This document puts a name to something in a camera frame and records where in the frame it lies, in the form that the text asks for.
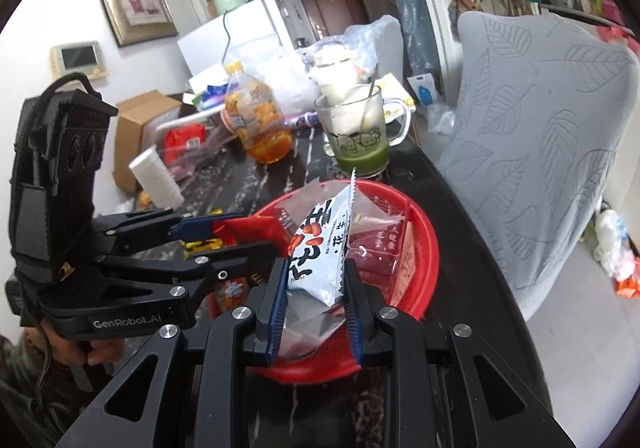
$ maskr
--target brown door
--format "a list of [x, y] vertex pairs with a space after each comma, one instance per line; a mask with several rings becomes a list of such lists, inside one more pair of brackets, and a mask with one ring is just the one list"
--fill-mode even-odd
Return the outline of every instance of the brown door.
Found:
[[319, 38], [344, 34], [347, 27], [369, 23], [362, 0], [302, 0], [302, 3]]

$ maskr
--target glass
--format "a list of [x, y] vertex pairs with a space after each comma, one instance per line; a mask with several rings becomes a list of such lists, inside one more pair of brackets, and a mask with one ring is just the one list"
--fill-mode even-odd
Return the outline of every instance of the glass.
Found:
[[[389, 147], [404, 141], [409, 130], [411, 112], [401, 101], [383, 103], [378, 86], [369, 96], [370, 85], [351, 89], [345, 102], [333, 105], [326, 95], [316, 100], [322, 129], [328, 136], [338, 167], [346, 176], [356, 168], [360, 178], [374, 177], [389, 164]], [[400, 133], [386, 138], [385, 107], [397, 105], [404, 112]]]

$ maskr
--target plastic bottle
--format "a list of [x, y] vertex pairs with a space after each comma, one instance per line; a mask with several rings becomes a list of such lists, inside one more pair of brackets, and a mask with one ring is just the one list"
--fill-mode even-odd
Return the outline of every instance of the plastic bottle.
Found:
[[247, 74], [241, 62], [225, 69], [229, 74], [225, 110], [242, 146], [258, 163], [279, 161], [289, 153], [293, 141], [273, 92]]

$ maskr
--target black cable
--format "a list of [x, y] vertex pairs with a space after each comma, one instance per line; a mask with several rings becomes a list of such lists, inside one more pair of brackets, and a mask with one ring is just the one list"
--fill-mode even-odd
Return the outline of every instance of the black cable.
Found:
[[46, 403], [44, 391], [47, 379], [49, 378], [51, 364], [53, 362], [53, 350], [51, 348], [49, 336], [44, 332], [44, 328], [42, 327], [40, 320], [36, 318], [36, 313], [31, 308], [31, 301], [28, 299], [24, 286], [20, 288], [20, 296], [22, 298], [22, 310], [25, 316], [35, 324], [38, 336], [40, 336], [40, 341], [44, 346], [44, 362], [40, 369], [40, 373], [38, 374], [34, 389], [35, 404], [42, 412], [44, 420], [48, 423], [49, 428], [62, 435], [66, 431], [66, 425], [58, 415], [58, 412], [67, 414], [69, 417], [72, 417], [73, 413], [62, 403], [51, 403], [50, 405], [47, 405]]
[[229, 46], [231, 45], [231, 34], [229, 34], [229, 29], [226, 28], [226, 15], [228, 15], [228, 14], [229, 14], [229, 11], [226, 11], [222, 15], [222, 27], [225, 28], [225, 33], [226, 33], [225, 53], [222, 54], [222, 59], [220, 60], [220, 63], [222, 63], [222, 66], [225, 66], [226, 53], [228, 52]]
[[11, 184], [11, 199], [9, 203], [9, 241], [11, 242], [11, 247], [15, 247], [15, 231], [17, 226], [17, 209], [19, 204], [20, 195], [22, 192], [22, 184], [20, 182], [20, 167], [23, 163], [22, 158], [28, 152], [29, 148], [29, 135], [33, 130], [33, 125], [40, 118], [42, 112], [46, 109], [49, 101], [56, 93], [57, 89], [59, 89], [64, 84], [67, 84], [71, 81], [80, 81], [86, 91], [97, 97], [98, 99], [102, 99], [102, 96], [94, 90], [89, 82], [89, 79], [80, 72], [73, 72], [71, 74], [67, 74], [66, 76], [62, 76], [60, 79], [57, 79], [53, 83], [51, 83], [42, 95], [38, 98], [38, 100], [31, 107], [31, 111], [25, 117], [24, 124], [22, 128], [18, 130], [18, 135], [15, 140], [15, 159], [14, 159], [14, 168], [12, 171], [12, 184]]

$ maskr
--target camouflage sleeve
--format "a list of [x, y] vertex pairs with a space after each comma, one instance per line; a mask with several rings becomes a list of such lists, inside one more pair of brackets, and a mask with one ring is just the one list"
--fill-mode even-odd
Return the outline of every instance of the camouflage sleeve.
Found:
[[68, 367], [52, 363], [44, 386], [46, 412], [38, 407], [36, 380], [44, 355], [27, 344], [0, 336], [0, 401], [33, 448], [52, 448], [94, 397], [80, 391]]

